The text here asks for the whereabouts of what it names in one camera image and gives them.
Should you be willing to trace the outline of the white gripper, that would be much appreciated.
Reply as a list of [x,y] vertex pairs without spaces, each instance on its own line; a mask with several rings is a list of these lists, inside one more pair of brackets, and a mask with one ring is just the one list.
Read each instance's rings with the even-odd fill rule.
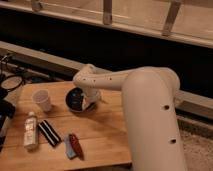
[[89,110],[95,108],[97,105],[96,102],[101,99],[100,91],[98,89],[86,89],[84,94],[88,103],[85,101],[82,102],[82,111],[87,110],[87,108]]

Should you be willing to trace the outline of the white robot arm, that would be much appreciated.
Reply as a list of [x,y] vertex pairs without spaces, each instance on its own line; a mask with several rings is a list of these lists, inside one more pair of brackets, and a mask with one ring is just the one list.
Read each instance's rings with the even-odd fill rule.
[[163,67],[141,67],[99,74],[87,64],[73,78],[91,103],[101,89],[121,93],[134,171],[188,171],[180,138],[175,96],[177,74]]

